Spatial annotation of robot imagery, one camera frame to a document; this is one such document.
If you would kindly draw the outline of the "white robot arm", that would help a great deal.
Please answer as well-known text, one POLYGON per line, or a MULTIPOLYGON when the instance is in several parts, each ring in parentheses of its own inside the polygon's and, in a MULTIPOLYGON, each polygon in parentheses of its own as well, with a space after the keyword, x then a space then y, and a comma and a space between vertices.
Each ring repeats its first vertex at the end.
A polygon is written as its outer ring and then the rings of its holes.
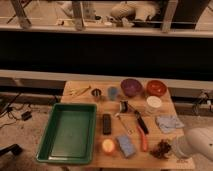
POLYGON ((183 136, 173 138, 171 149, 179 159, 201 154, 213 162, 213 126, 193 128, 183 136))

